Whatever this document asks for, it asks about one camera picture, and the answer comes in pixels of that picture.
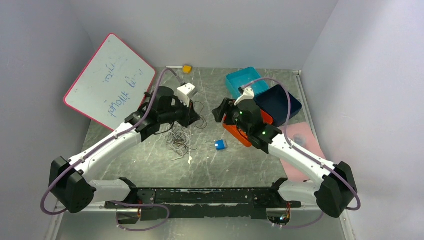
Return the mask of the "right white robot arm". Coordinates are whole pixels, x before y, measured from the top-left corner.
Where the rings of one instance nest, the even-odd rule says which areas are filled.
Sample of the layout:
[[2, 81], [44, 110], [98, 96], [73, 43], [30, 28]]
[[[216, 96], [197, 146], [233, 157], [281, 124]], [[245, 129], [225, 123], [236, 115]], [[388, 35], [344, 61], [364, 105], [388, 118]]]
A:
[[321, 158], [289, 139], [286, 133], [266, 123], [262, 110], [252, 99], [236, 102], [225, 98], [220, 106], [212, 110], [217, 123], [235, 126], [245, 133], [253, 147], [266, 154], [286, 160], [307, 176], [307, 181], [284, 181], [270, 193], [270, 202], [275, 207], [296, 201], [316, 204], [321, 211], [338, 218], [356, 200], [358, 210], [360, 199], [352, 168], [345, 162], [334, 163]]

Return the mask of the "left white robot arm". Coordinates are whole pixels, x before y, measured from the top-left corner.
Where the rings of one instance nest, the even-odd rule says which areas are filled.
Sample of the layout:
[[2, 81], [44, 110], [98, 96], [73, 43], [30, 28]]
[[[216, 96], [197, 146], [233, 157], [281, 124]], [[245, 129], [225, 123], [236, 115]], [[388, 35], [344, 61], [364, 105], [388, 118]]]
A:
[[186, 83], [173, 91], [160, 86], [147, 94], [148, 102], [131, 113], [119, 127], [89, 149], [52, 161], [47, 192], [63, 205], [64, 211], [79, 213], [91, 203], [119, 201], [132, 208], [139, 200], [136, 186], [125, 178], [95, 180], [97, 172], [132, 147], [159, 132], [161, 125], [178, 123], [188, 127], [200, 120], [192, 98], [197, 89]]

